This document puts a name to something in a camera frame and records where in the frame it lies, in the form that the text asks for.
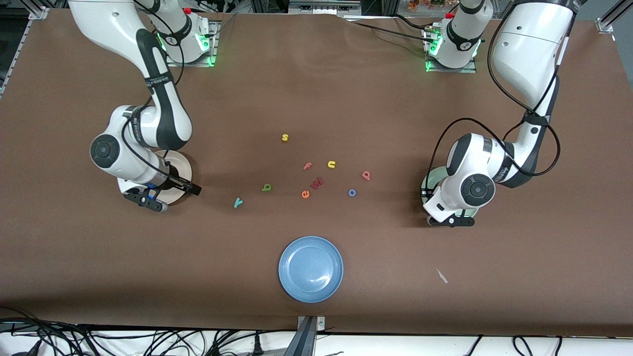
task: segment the cable connector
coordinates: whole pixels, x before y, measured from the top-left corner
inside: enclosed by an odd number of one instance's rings
[[[261,356],[263,354],[264,354],[264,350],[261,349],[260,332],[259,331],[255,331],[255,346],[253,347],[253,353],[251,355],[252,356]]]

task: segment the table surface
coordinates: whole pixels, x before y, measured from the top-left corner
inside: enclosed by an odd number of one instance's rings
[[[186,68],[178,86],[194,126],[181,152],[202,194],[158,214],[121,197],[88,154],[114,108],[146,100],[139,72],[52,10],[0,101],[0,302],[95,324],[276,329],[326,315],[337,331],[631,334],[633,96],[592,23],[576,24],[560,70],[556,168],[499,188],[475,227],[426,226],[419,187],[447,124],[468,116],[502,133],[522,116],[486,50],[477,74],[427,73],[414,39],[330,15],[237,15],[216,67]],[[435,165],[471,130],[455,127]],[[305,235],[344,260],[322,303],[278,280],[283,249]]]

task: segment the metal post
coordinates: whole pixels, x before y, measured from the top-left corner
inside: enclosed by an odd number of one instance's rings
[[[304,317],[284,356],[313,356],[317,342],[317,317]]]
[[[601,34],[613,32],[613,23],[616,22],[633,6],[633,0],[619,0],[601,18],[596,20],[596,26]]]

